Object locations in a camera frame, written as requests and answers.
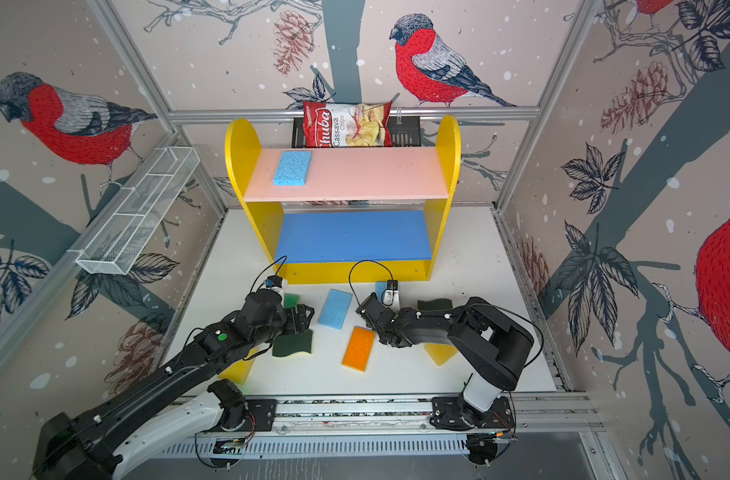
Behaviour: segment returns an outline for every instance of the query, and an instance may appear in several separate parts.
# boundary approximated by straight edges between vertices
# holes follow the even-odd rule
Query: white mesh basket
[[[77,259],[90,274],[127,275],[162,217],[200,163],[191,147],[155,151],[149,172],[130,188],[120,204]]]

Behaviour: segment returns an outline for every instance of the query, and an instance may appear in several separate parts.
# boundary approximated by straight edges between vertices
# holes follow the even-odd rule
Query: chip image on bag
[[[379,105],[303,102],[308,148],[391,147],[386,128],[391,102]]]

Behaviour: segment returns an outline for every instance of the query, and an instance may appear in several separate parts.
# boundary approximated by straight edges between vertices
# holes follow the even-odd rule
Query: white table
[[[189,331],[220,320],[241,308],[256,275],[267,258],[242,210],[230,210],[216,238],[184,318],[170,345],[168,361],[183,346]],[[341,330],[317,324],[317,317],[333,288],[350,292],[348,284],[291,285],[286,293],[301,295],[300,302],[315,309],[312,354],[276,358],[271,351],[256,359],[244,386],[245,395],[355,395],[458,393],[473,371],[460,353],[442,366],[431,360],[423,346],[397,349],[376,339],[365,373],[341,365],[355,326],[365,321],[354,312],[355,300]],[[372,283],[355,283],[363,300]],[[504,245],[487,207],[457,206],[451,209],[437,263],[429,282],[399,282],[401,306],[418,300],[449,298],[454,306],[479,296],[490,303],[529,318]],[[531,355],[539,349],[539,335],[521,320],[535,339]],[[191,393],[205,390],[205,382]],[[543,354],[523,370],[517,392],[553,392],[555,385]]]

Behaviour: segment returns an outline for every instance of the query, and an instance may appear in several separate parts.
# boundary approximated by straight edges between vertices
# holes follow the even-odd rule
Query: blue sponge
[[[340,290],[331,290],[327,294],[325,306],[322,307],[320,325],[329,326],[332,329],[341,330],[343,319],[347,316],[349,303],[352,301],[352,294]]]
[[[387,291],[387,283],[386,282],[376,282],[376,296],[378,297],[378,301],[380,302],[383,298],[382,295],[384,292]]]
[[[280,164],[274,172],[274,184],[295,187],[304,185],[311,161],[310,151],[283,151]]]

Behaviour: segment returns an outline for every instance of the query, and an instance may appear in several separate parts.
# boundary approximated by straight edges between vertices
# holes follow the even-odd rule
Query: shelf
[[[195,149],[168,147],[156,159],[77,259],[89,274],[127,275],[162,217],[200,163]]]
[[[274,171],[284,149],[261,151],[246,202],[322,200],[412,200],[448,197],[437,149],[312,148],[307,182],[277,187]]]
[[[427,222],[415,211],[285,214],[276,258],[288,264],[431,260]]]

